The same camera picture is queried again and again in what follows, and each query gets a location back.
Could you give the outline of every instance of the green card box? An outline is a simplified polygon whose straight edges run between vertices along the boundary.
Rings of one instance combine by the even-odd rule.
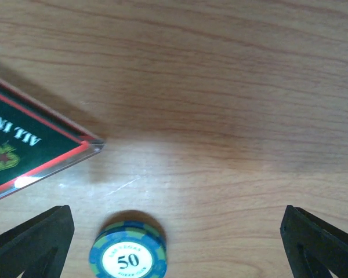
[[[0,199],[99,153],[103,145],[0,79]]]

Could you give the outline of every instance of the white chip center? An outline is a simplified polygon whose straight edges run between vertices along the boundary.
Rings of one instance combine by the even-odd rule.
[[[120,242],[103,254],[103,268],[116,278],[140,278],[152,268],[153,258],[144,246],[134,242]]]

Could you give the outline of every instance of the printed logo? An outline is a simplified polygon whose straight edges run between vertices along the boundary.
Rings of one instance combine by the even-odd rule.
[[[0,171],[13,168],[18,165],[20,157],[16,155],[12,146],[3,144],[0,146]]]
[[[153,267],[153,257],[145,246],[135,242],[119,242],[110,246],[101,259],[104,270],[116,278],[147,277]]]

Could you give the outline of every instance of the blue poker chip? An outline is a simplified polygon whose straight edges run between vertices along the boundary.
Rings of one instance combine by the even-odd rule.
[[[165,239],[142,222],[115,223],[98,235],[89,263],[98,278],[163,278],[167,269]]]

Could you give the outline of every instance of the wooden table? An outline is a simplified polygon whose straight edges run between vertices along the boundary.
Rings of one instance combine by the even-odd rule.
[[[348,0],[1,0],[0,77],[107,141],[0,200],[0,233],[71,206],[63,278],[125,210],[168,278],[292,277],[288,204],[348,232]]]

